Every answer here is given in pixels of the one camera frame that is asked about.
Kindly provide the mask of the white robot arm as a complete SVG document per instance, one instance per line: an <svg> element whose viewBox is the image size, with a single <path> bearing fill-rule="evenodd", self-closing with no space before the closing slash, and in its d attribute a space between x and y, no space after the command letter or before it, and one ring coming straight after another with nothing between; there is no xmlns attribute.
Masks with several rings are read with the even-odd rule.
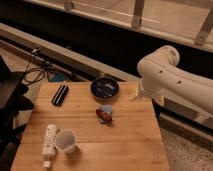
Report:
<svg viewBox="0 0 213 171"><path fill-rule="evenodd" d="M213 115L213 80L179 69L179 61L179 52L170 45L143 57L137 64L141 94L156 99L167 89Z"/></svg>

